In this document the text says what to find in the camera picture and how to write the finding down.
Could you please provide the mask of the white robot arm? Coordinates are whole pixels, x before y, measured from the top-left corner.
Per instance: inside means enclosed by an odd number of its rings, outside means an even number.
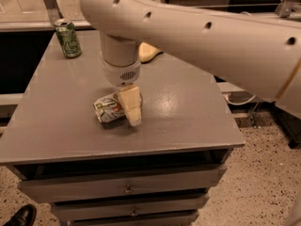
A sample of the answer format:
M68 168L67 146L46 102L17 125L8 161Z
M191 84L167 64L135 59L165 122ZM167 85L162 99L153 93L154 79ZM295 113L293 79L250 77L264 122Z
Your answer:
M80 0L101 38L107 79L124 87L145 42L301 118L301 26L263 16L161 4Z

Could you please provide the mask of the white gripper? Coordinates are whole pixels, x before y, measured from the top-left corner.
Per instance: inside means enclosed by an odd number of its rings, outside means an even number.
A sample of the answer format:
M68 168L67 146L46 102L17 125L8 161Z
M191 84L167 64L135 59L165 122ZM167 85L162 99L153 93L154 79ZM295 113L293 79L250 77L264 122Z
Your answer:
M113 86L122 87L118 93L119 102L132 126L137 126L142 121L140 90L137 85L132 84L140 75L140 66L139 60L125 67L114 66L103 61L105 78Z

